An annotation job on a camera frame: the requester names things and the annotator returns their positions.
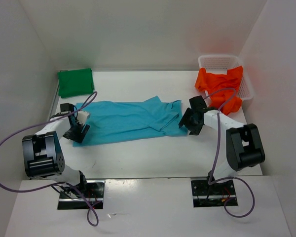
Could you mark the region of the light blue t shirt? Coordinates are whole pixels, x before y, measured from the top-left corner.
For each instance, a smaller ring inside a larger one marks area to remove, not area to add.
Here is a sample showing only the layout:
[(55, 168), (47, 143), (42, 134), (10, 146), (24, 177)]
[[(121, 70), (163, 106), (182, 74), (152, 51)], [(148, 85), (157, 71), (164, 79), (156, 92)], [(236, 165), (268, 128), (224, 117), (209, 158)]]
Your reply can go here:
[(179, 127), (181, 101), (162, 102), (154, 96), (143, 102), (92, 102), (84, 108), (90, 114), (90, 126), (82, 143), (73, 147), (96, 146), (163, 136), (186, 136)]

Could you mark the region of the green t shirt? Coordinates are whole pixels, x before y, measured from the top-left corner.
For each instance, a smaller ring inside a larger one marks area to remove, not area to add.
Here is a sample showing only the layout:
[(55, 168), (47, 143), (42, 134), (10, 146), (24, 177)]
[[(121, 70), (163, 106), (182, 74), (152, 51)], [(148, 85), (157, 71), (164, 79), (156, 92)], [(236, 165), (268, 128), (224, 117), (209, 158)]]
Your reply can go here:
[(59, 90), (61, 98), (92, 94), (94, 82), (90, 68), (58, 72)]

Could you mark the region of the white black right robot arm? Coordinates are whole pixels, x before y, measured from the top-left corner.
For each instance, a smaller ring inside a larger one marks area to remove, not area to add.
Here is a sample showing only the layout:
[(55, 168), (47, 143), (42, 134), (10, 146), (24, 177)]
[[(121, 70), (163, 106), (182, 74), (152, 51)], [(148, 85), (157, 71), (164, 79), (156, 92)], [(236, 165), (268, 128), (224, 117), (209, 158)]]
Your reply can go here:
[[(197, 136), (204, 126), (218, 132), (217, 151), (212, 170), (206, 182), (208, 192), (218, 194), (224, 182), (235, 177), (238, 171), (254, 167), (265, 161), (265, 152), (258, 127), (237, 122), (214, 107), (208, 107), (202, 96), (189, 99), (190, 107), (185, 111), (179, 127), (185, 127), (190, 135)], [(225, 138), (225, 161), (218, 167), (221, 137)]]

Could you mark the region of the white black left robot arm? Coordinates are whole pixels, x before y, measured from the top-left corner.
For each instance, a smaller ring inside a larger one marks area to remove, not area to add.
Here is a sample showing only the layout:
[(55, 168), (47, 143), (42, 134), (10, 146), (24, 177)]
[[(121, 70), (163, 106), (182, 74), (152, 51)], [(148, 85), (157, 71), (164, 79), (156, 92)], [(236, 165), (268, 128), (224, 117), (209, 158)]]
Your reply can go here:
[(77, 197), (88, 193), (88, 184), (82, 171), (65, 164), (60, 139), (81, 144), (90, 126), (86, 124), (90, 113), (70, 103), (61, 104), (60, 112), (51, 116), (48, 124), (33, 135), (22, 139), (25, 173), (29, 178), (50, 179), (61, 182), (66, 192)]

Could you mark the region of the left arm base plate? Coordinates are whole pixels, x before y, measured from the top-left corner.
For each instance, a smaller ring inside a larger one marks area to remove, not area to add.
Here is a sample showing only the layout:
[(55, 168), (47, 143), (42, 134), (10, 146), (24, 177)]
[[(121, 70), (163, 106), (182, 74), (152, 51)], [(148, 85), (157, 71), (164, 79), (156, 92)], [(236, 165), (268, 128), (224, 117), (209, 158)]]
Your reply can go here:
[[(85, 189), (80, 190), (93, 209), (103, 209), (105, 183), (105, 180), (87, 179)], [(81, 195), (73, 188), (69, 186), (57, 186), (57, 188), (59, 193), (58, 210), (83, 210), (89, 208)]]

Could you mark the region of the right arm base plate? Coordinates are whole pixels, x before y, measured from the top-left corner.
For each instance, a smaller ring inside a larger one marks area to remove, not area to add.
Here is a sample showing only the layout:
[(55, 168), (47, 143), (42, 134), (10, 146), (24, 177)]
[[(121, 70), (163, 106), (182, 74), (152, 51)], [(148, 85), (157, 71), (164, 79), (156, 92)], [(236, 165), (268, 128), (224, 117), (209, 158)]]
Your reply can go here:
[(193, 207), (220, 207), (238, 206), (234, 183), (229, 180), (225, 183), (208, 185), (206, 178), (191, 179)]

